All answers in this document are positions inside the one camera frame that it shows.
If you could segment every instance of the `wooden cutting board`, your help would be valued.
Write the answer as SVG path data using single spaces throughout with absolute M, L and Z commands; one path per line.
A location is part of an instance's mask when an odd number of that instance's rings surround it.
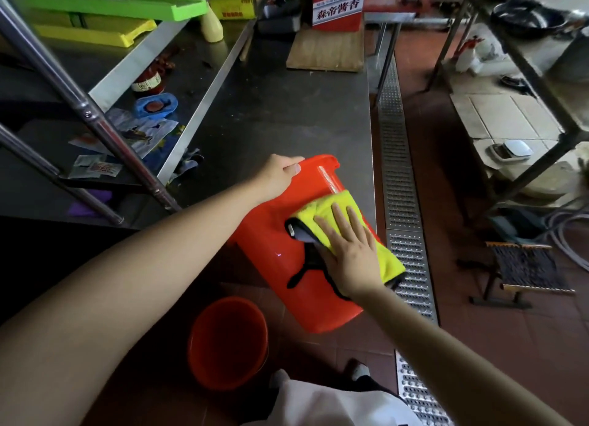
M 304 26 L 286 60 L 289 69 L 358 72 L 364 69 L 364 24 L 357 32 L 327 32 Z

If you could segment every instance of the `small stool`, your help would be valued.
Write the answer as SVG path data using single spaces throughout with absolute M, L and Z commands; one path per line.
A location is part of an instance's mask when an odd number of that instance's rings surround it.
M 500 308 L 532 308 L 532 304 L 522 300 L 526 291 L 549 292 L 572 296 L 567 281 L 558 273 L 551 254 L 551 246 L 541 244 L 514 244 L 486 242 L 494 256 L 494 264 L 486 265 L 478 261 L 457 260 L 458 266 L 467 269 L 484 269 L 489 273 L 482 298 L 469 297 L 470 303 L 480 306 Z M 493 284 L 501 280 L 501 288 L 514 292 L 511 300 L 491 297 Z

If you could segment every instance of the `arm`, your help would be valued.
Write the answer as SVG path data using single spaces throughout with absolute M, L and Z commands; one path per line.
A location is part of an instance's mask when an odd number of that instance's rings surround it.
M 320 249 L 340 291 L 376 319 L 457 424 L 570 425 L 535 395 L 410 308 L 380 281 L 375 239 L 348 210 L 332 207 L 342 236 L 324 220 L 335 256 Z
M 77 425 L 131 347 L 243 217 L 285 191 L 303 158 L 272 155 L 237 184 L 113 246 L 0 327 L 0 418 Z

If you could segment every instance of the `green plastic tray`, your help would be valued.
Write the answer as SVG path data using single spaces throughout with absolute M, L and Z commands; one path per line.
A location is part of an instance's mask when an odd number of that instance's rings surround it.
M 208 11 L 205 0 L 24 0 L 33 9 L 182 21 Z

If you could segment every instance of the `purple cloth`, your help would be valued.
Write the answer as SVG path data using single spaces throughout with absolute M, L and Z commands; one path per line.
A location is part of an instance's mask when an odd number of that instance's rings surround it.
M 103 203 L 107 203 L 113 198 L 113 192 L 110 190 L 94 190 L 89 189 L 90 192 L 96 199 L 99 199 Z M 68 209 L 68 215 L 71 217 L 99 217 L 99 213 L 93 211 L 90 207 L 78 201 L 72 203 Z

